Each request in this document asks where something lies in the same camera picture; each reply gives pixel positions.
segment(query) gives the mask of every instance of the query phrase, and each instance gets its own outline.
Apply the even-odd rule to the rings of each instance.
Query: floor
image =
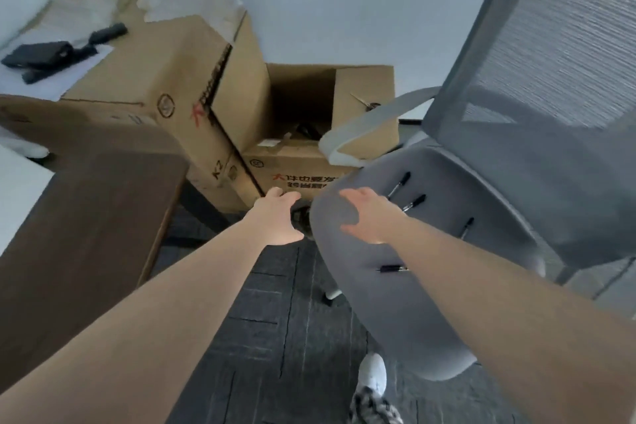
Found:
[[[212,234],[178,211],[172,236]],[[154,275],[187,255],[162,248]],[[334,285],[316,246],[268,247],[183,390],[169,424],[343,423],[357,366],[379,351],[346,300],[321,302]],[[524,423],[479,365],[430,383],[386,358],[386,396],[405,423]]]

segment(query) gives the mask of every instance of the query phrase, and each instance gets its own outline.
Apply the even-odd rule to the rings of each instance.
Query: foot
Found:
[[[387,388],[387,368],[379,354],[368,353],[362,359],[358,371],[358,385],[356,390],[369,387],[381,396]]]

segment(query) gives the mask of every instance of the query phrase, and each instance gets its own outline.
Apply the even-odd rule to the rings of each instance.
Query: desk leg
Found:
[[[206,200],[188,180],[183,184],[179,203],[188,213],[215,233],[220,233],[230,226],[228,219]]]

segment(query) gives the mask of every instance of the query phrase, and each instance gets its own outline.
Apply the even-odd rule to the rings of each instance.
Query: right hand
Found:
[[[340,229],[366,243],[386,243],[396,224],[408,218],[398,206],[371,188],[345,189],[340,195],[358,211],[358,223],[342,225]]]

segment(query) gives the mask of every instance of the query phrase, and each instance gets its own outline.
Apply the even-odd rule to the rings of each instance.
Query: office chair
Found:
[[[433,98],[428,139],[374,161],[346,142]],[[636,253],[636,0],[485,0],[441,87],[410,92],[320,142],[332,164],[360,167],[310,210],[324,261],[386,352],[428,380],[475,357],[387,245],[340,231],[355,209],[338,195],[368,186],[408,214],[543,275],[532,231],[565,265],[584,269]]]

